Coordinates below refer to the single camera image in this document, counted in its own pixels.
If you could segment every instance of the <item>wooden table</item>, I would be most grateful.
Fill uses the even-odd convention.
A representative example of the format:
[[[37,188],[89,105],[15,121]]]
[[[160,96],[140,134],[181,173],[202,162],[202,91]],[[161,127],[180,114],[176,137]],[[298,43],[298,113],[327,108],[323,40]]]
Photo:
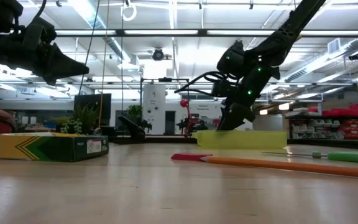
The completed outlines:
[[[112,144],[76,163],[0,160],[0,223],[358,223],[356,178],[171,161],[176,152],[358,166],[194,144]]]

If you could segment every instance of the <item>label on box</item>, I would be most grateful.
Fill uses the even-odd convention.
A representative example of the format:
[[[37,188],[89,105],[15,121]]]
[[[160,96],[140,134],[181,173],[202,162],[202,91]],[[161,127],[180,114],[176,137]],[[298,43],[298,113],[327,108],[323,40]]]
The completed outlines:
[[[102,151],[102,141],[100,139],[90,139],[86,142],[86,152],[88,154],[101,152]]]

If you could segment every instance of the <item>orange pencil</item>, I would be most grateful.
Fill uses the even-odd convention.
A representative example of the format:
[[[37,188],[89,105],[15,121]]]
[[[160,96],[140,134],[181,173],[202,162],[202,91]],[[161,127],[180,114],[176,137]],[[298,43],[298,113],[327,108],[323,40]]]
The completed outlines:
[[[201,160],[205,162],[216,163],[216,164],[266,167],[266,168],[273,168],[273,169],[297,170],[297,171],[304,171],[304,172],[316,172],[322,174],[334,174],[334,175],[358,177],[358,167],[327,166],[327,165],[319,165],[319,164],[301,164],[295,162],[278,162],[278,161],[265,161],[259,159],[241,159],[241,158],[215,157],[215,156],[202,157]]]

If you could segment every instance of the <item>robotic arm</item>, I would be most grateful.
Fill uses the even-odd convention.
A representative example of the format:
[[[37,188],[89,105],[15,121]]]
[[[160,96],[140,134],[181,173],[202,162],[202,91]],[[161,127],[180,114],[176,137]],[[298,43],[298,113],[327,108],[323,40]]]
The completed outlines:
[[[218,62],[218,72],[207,72],[175,91],[196,91],[213,97],[226,97],[222,102],[222,118],[218,130],[233,130],[255,120],[250,107],[271,77],[280,79],[278,66],[287,57],[292,45],[325,0],[302,0],[289,18],[257,47],[244,51],[241,42],[232,45]],[[188,89],[200,78],[213,82],[211,93]]]
[[[59,78],[89,73],[87,66],[64,55],[56,43],[50,44],[57,35],[54,26],[40,17],[45,4],[46,0],[24,27],[19,25],[23,6],[16,0],[0,0],[0,64],[30,70],[49,85]]]

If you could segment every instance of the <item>desk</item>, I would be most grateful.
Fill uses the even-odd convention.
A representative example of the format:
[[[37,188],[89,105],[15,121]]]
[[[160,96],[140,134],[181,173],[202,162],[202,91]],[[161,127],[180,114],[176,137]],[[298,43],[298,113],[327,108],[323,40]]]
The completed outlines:
[[[171,161],[176,152],[262,157],[195,144],[112,144],[108,156],[76,163],[0,160],[0,223],[358,223],[357,178]]]

